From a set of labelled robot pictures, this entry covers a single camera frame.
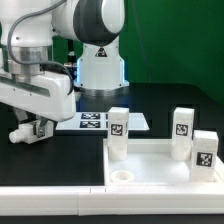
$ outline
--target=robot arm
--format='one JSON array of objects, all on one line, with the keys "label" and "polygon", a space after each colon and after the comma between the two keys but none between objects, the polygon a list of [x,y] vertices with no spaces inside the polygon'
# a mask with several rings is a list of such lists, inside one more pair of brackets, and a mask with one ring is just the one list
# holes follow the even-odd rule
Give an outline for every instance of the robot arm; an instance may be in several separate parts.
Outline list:
[{"label": "robot arm", "polygon": [[123,27],[124,0],[68,0],[53,11],[52,24],[66,39],[102,47]]},{"label": "robot arm", "polygon": [[[53,11],[45,11],[57,4]],[[0,5],[0,102],[58,122],[72,118],[71,79],[42,69],[55,64],[49,62],[52,26],[66,39],[104,46],[122,29],[123,0],[0,0]]]}]

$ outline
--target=white block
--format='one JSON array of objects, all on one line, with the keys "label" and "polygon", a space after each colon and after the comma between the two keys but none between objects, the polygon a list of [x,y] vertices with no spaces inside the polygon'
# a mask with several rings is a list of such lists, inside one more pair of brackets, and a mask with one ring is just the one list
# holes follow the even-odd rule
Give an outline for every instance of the white block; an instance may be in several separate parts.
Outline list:
[{"label": "white block", "polygon": [[191,156],[191,180],[214,181],[218,142],[219,140],[216,132],[194,132]]},{"label": "white block", "polygon": [[108,149],[111,160],[127,157],[129,109],[112,107],[108,112]]},{"label": "white block", "polygon": [[171,157],[175,160],[190,159],[193,121],[194,109],[177,107],[174,111]]}]

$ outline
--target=green wall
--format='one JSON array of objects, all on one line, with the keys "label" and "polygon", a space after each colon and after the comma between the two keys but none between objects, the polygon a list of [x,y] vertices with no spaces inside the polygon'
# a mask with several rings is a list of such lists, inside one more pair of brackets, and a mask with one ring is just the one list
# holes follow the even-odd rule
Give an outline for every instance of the green wall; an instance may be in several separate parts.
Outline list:
[{"label": "green wall", "polygon": [[[193,84],[224,105],[224,0],[124,1],[127,79]],[[82,45],[75,50],[80,56]],[[54,38],[54,52],[65,62],[66,41]]]}]

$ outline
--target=black table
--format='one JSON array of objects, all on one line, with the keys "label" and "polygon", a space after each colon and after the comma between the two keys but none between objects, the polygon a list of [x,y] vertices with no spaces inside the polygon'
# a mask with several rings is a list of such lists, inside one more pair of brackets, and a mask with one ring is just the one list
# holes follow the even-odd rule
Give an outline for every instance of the black table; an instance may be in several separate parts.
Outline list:
[{"label": "black table", "polygon": [[[150,131],[130,132],[130,138],[171,138],[175,108],[193,108],[194,129],[218,133],[218,155],[224,161],[224,108],[194,86],[132,84],[128,93],[114,97],[82,96],[77,111],[107,112],[112,106],[144,113]],[[0,113],[0,186],[104,185],[102,140],[106,132],[55,132],[53,138],[32,145],[11,144],[8,135],[17,128],[16,118],[3,104]],[[224,223],[224,215],[0,217],[1,224],[74,222]]]}]

